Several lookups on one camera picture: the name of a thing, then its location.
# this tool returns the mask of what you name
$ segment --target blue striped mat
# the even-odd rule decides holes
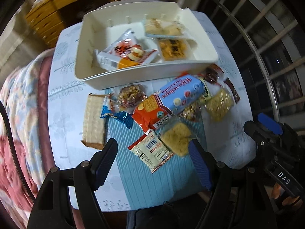
[[[188,122],[206,149],[203,122]],[[117,164],[131,209],[158,206],[164,201],[174,201],[202,190],[190,156],[173,156],[153,174],[130,150],[129,145],[143,135],[141,127],[134,122],[127,129],[119,121],[110,118],[111,137],[118,142]]]

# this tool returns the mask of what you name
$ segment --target metal bolt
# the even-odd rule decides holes
[[[83,162],[81,162],[80,163],[80,165],[82,166],[82,167],[87,167],[88,165],[89,165],[89,161],[88,160],[85,160],[85,161],[83,161]]]
[[[216,164],[219,168],[223,168],[225,164],[223,162],[217,162]]]
[[[248,171],[249,171],[250,173],[254,173],[254,172],[255,172],[255,169],[254,169],[253,167],[249,167],[249,168],[248,168]]]
[[[50,169],[50,171],[51,171],[52,173],[54,173],[54,172],[58,171],[58,167],[52,167],[52,168]]]

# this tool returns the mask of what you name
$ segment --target wooden desk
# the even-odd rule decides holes
[[[75,1],[78,0],[43,0],[26,15],[28,23],[50,48],[55,47],[60,32],[67,27],[59,9]]]

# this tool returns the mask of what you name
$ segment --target white plastic bin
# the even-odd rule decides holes
[[[144,49],[158,49],[154,39],[146,38],[142,21],[145,18],[176,20],[184,24],[192,40],[188,59],[163,62],[159,56],[146,65],[106,71],[93,64],[94,50],[105,49],[131,28]],[[208,35],[189,9],[181,9],[172,2],[136,2],[109,6],[89,12],[83,18],[83,26],[77,49],[75,77],[91,87],[101,90],[140,81],[175,77],[183,71],[196,74],[218,55]]]

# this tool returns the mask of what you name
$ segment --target blue rubber tip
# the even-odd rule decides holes
[[[272,131],[276,135],[282,135],[283,129],[279,123],[277,123],[275,120],[271,119],[264,113],[259,113],[257,115],[257,119],[260,123],[262,123],[268,130]]]
[[[189,143],[189,155],[194,164],[201,185],[207,188],[207,190],[211,190],[212,182],[210,171],[192,140]]]

